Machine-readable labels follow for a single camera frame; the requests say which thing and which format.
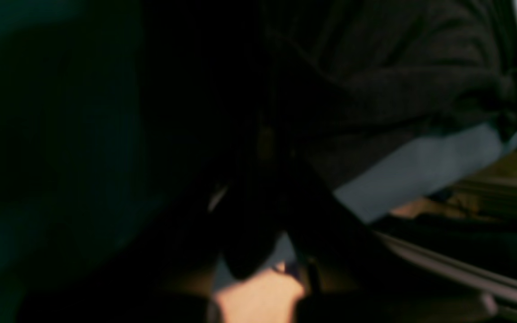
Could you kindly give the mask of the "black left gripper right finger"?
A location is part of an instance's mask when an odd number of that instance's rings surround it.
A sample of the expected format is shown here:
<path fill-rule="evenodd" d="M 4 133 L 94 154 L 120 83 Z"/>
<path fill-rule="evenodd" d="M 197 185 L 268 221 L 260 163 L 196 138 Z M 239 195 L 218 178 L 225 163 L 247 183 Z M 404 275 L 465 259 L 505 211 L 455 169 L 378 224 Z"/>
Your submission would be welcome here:
<path fill-rule="evenodd" d="M 306 271 L 297 323 L 482 323 L 493 297 L 403 260 L 342 206 L 303 159 L 281 162 L 286 228 Z"/>

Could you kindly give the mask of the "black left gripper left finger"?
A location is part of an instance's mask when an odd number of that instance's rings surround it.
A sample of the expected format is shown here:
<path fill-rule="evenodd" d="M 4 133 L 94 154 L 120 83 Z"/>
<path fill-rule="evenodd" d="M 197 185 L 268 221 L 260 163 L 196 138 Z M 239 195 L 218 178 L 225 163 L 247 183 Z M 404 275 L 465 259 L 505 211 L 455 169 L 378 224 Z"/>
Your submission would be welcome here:
<path fill-rule="evenodd" d="M 209 209 L 207 187 L 182 196 L 119 255 L 55 291 L 21 303 L 18 323 L 223 323 L 213 299 L 225 224 L 241 202 L 237 186 Z"/>

